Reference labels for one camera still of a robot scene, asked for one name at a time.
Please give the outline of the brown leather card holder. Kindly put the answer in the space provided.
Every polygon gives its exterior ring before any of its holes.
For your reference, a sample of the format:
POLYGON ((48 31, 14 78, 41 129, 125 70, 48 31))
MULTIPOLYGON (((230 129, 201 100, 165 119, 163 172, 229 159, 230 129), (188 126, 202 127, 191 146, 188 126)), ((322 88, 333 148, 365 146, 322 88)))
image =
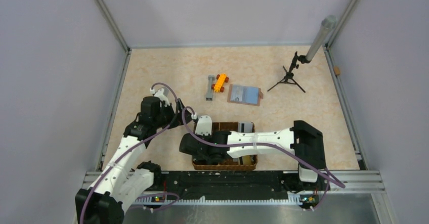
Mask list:
POLYGON ((227 96, 228 103, 259 106, 264 94, 259 87, 232 84, 227 96))

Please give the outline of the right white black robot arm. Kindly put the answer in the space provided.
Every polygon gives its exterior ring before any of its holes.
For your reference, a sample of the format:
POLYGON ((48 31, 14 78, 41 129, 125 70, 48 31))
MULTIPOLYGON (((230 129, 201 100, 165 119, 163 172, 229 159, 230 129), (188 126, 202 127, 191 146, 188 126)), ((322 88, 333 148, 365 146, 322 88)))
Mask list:
POLYGON ((323 134, 303 120, 290 128, 269 132, 216 130, 183 135, 179 151, 206 165, 250 155, 285 153, 298 162, 296 182, 304 190, 317 183, 317 171, 326 168, 323 134))

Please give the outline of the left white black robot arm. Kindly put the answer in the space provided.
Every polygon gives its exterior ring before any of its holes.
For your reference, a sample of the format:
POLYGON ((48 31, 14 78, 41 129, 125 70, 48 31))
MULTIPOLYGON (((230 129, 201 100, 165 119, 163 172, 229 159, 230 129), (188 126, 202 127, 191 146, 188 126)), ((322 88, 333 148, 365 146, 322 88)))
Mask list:
POLYGON ((176 99, 176 107, 165 96, 144 97, 133 122, 124 130, 120 144, 106 168, 86 189, 75 196, 78 223, 122 223, 125 213, 146 190, 157 190, 162 176, 148 169, 130 174, 137 158, 152 139, 168 129, 196 118, 176 99))

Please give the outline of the silver striped card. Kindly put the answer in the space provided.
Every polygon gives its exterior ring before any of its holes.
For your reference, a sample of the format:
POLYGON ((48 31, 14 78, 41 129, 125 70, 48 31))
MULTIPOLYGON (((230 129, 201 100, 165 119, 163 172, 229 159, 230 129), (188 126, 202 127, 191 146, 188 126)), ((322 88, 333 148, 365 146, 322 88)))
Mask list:
POLYGON ((244 102, 246 88, 241 85, 232 85, 230 90, 230 101, 233 102, 244 102))

